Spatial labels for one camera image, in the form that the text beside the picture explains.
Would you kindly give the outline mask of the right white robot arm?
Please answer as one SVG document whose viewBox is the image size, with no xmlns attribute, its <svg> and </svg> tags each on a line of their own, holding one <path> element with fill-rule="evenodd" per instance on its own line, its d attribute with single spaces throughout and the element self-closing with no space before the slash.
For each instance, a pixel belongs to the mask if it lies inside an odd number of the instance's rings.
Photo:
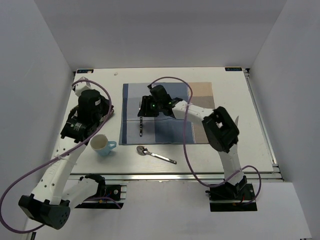
<svg viewBox="0 0 320 240">
<path fill-rule="evenodd" d="M 204 108 L 181 98 L 171 98 L 162 85 L 148 86 L 150 95 L 142 97 L 138 117 L 157 117 L 163 113 L 173 119 L 183 119 L 183 152 L 194 178 L 203 186 L 218 189 L 229 198 L 236 200 L 244 193 L 247 178 L 243 173 L 238 155 L 240 131 L 227 110 Z M 209 145 L 218 152 L 224 171 L 224 181 L 218 184 L 202 182 L 191 167 L 186 150 L 186 123 L 203 126 Z"/>
</svg>

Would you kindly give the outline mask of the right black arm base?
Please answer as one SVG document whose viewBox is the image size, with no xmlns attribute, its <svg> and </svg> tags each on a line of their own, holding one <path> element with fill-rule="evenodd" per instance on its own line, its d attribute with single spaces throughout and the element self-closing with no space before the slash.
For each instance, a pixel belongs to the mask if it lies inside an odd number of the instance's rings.
<svg viewBox="0 0 320 240">
<path fill-rule="evenodd" d="M 236 185 L 229 182 L 211 187 L 205 193 L 209 197 L 211 212 L 256 212 L 258 210 L 253 185 L 247 182 L 247 177 Z"/>
</svg>

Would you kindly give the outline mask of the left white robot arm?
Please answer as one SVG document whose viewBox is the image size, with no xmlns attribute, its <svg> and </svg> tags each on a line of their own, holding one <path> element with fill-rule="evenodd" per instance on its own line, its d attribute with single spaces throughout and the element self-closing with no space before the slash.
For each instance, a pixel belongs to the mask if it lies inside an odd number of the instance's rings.
<svg viewBox="0 0 320 240">
<path fill-rule="evenodd" d="M 31 194 L 23 195 L 18 202 L 31 220 L 56 230 L 66 224 L 71 210 L 85 200 L 103 198 L 107 191 L 105 178 L 91 173 L 81 177 L 69 190 L 65 189 L 89 140 L 113 114 L 110 96 L 101 95 L 92 84 L 85 77 L 72 84 L 78 103 L 71 109 L 57 140 L 53 155 L 56 161 L 48 165 Z"/>
</svg>

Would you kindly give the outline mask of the metal fork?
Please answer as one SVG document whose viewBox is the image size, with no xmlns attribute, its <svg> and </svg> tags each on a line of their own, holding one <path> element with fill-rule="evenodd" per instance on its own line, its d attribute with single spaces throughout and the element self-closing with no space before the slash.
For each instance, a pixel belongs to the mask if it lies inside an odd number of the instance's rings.
<svg viewBox="0 0 320 240">
<path fill-rule="evenodd" d="M 139 101 L 139 111 L 141 109 L 142 102 Z M 143 117 L 139 117 L 139 137 L 143 136 Z"/>
</svg>

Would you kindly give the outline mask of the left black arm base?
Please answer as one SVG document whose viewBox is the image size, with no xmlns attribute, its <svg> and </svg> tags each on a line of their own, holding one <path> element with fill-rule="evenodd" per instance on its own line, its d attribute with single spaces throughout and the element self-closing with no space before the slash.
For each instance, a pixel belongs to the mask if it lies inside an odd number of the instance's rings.
<svg viewBox="0 0 320 240">
<path fill-rule="evenodd" d="M 94 180 L 97 186 L 97 192 L 93 196 L 90 196 L 86 201 L 77 205 L 76 209 L 121 209 L 124 205 L 124 201 L 127 195 L 127 185 L 106 183 L 106 179 L 98 174 L 87 174 L 81 176 L 79 181 L 82 180 Z"/>
</svg>

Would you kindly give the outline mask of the light blue mug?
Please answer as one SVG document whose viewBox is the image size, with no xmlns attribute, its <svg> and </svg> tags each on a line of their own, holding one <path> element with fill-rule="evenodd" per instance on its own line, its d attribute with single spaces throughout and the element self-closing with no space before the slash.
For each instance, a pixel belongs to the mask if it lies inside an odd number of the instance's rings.
<svg viewBox="0 0 320 240">
<path fill-rule="evenodd" d="M 96 134 L 90 140 L 91 148 L 100 156 L 108 156 L 117 147 L 116 141 L 111 141 L 104 134 Z"/>
</svg>

